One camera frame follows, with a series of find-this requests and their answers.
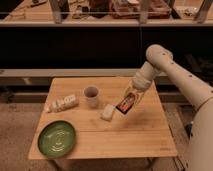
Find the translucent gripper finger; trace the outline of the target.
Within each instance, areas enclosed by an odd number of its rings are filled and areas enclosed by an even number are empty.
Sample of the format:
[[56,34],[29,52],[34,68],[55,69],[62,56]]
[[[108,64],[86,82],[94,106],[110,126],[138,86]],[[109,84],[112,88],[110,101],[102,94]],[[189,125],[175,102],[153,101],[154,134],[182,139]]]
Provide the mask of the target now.
[[142,92],[134,92],[133,94],[135,95],[135,101],[134,101],[133,107],[135,107],[140,103],[145,92],[143,92],[143,91]]
[[128,95],[129,93],[132,93],[133,91],[134,91],[134,88],[131,87],[131,86],[128,86],[128,87],[125,89],[125,92],[124,92],[123,97],[124,97],[124,98],[127,97],[127,95]]

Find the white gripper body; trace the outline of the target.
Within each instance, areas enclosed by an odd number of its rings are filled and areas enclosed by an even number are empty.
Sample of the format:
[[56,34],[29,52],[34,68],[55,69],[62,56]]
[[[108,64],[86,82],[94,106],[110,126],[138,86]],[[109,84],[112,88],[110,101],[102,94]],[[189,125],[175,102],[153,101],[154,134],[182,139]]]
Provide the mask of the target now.
[[132,78],[132,85],[136,90],[145,92],[151,86],[156,73],[153,69],[140,69]]

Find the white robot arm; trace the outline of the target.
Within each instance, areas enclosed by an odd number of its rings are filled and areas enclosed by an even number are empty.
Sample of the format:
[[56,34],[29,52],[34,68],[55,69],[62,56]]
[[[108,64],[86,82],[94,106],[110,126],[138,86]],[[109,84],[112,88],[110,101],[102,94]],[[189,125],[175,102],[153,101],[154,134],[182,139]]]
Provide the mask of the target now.
[[132,77],[125,90],[137,94],[146,92],[155,77],[164,72],[182,95],[195,108],[188,146],[186,171],[213,171],[213,87],[178,65],[173,54],[158,44],[146,50],[147,61]]

